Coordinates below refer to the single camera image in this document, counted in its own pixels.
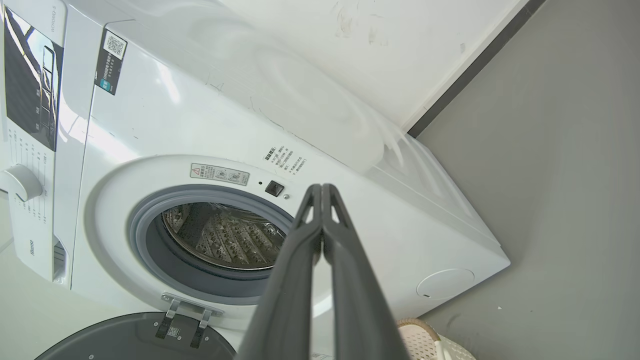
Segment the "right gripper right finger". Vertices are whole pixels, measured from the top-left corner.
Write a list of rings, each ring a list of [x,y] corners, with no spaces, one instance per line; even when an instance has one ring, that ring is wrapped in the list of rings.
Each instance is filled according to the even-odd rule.
[[[346,205],[332,184],[322,186],[322,236],[332,273],[336,359],[409,359]]]

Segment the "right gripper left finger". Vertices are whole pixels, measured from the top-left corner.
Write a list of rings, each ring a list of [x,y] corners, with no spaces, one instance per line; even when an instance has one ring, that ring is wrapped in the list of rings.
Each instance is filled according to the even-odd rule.
[[[322,185],[311,185],[286,235],[236,360],[311,357],[313,272],[320,253]]]

